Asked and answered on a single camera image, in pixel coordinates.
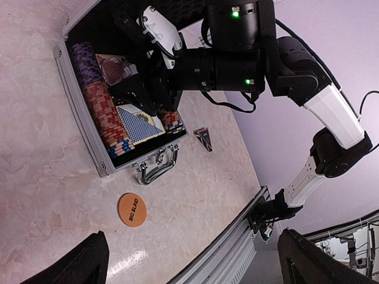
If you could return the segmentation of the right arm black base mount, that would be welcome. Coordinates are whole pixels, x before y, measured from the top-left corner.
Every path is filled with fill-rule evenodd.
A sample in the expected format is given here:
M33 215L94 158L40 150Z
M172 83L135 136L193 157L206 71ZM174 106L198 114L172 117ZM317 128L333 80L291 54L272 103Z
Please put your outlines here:
M259 233L264 241L268 241L276 222L287 220L296 215L303 206L289 207L281 189L273 200L263 198L247 214L250 228L254 234Z

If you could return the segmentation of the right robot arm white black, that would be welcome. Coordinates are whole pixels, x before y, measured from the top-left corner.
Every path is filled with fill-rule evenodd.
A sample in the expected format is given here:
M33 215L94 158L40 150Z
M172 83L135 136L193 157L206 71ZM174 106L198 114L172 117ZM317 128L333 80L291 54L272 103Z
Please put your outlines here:
M295 33L277 37L281 22L272 1L205 1L201 35L205 46L189 49L179 24L189 5L174 12L161 1L126 1L115 24L145 51L136 75L113 94L149 115L173 114L183 91L237 91L254 104L269 88L310 111L323 129L313 138L306 164L290 186L258 204L253 222L292 218L326 178L346 173L374 146L341 87L318 55Z

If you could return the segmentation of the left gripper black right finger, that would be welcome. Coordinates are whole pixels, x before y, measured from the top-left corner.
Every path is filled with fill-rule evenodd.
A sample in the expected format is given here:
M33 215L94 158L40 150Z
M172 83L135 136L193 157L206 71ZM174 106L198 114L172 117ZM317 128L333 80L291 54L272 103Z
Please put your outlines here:
M278 240L284 283L375 283L338 262L293 229L285 229Z

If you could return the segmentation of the red playing card deck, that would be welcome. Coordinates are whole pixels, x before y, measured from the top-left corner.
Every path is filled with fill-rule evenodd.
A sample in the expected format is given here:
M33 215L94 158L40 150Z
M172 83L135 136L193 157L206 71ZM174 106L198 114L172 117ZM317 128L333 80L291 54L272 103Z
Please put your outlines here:
M105 82L114 86L124 79L138 74L135 64L129 63L124 56L96 54Z

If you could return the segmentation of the blue playing card box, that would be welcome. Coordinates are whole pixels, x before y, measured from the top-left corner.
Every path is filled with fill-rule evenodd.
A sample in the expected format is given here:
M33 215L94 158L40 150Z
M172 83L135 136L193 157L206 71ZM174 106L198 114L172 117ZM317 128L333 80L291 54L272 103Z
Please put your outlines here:
M132 104L116 106L118 115L134 145L166 133L157 116L150 116Z

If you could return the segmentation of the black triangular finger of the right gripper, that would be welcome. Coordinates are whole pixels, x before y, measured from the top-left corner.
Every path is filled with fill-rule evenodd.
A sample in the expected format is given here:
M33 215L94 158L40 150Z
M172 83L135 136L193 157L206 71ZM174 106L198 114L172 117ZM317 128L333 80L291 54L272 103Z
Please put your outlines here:
M157 115L157 103L150 95L146 81L140 74L125 78L109 87L113 97L134 105L150 116Z

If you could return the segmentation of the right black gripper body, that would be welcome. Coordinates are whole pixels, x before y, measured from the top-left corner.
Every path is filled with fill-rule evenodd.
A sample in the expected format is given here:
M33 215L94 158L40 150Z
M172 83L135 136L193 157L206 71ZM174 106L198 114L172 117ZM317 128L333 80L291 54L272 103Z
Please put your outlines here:
M141 71L143 86L151 100L167 111L177 111L183 91L175 86L162 56L151 56Z

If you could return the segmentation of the orange big blind button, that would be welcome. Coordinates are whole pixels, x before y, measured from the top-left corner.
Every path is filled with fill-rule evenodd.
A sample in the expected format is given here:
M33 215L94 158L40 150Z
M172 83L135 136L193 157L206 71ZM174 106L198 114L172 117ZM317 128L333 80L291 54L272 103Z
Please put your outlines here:
M127 192L118 200L117 212L128 227L141 226L147 219L147 207L143 199L135 193Z

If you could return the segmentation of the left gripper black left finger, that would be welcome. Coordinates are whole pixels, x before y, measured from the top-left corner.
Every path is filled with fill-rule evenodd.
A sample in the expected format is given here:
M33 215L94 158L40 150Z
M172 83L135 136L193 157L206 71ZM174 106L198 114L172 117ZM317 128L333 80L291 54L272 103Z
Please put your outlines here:
M24 283L105 283L109 247L102 231L92 233L61 259Z

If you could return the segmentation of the black pink triangular button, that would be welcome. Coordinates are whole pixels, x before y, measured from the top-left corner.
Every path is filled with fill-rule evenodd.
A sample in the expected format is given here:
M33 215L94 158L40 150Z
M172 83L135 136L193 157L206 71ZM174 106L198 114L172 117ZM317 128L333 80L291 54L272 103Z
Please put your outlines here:
M210 139L210 133L207 127L201 127L193 131L194 135L202 143L205 149L211 153L213 151Z

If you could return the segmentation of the aluminium poker chip case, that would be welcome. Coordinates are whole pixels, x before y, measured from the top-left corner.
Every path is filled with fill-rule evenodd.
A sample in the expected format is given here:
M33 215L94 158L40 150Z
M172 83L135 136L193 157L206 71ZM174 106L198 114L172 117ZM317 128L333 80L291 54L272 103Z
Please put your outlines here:
M163 134L143 143L116 159L108 155L95 126L92 115L79 87L69 51L80 42L89 42L95 54L110 54L127 57L137 50L137 45L115 24L113 13L122 5L129 4L137 11L140 1L82 1L70 12L63 25L63 38L54 49L63 87L79 131L101 177L111 175L129 166L135 167L138 181L148 185L171 170L178 157L178 143L187 135L187 130L178 134ZM112 96L116 106L129 104Z

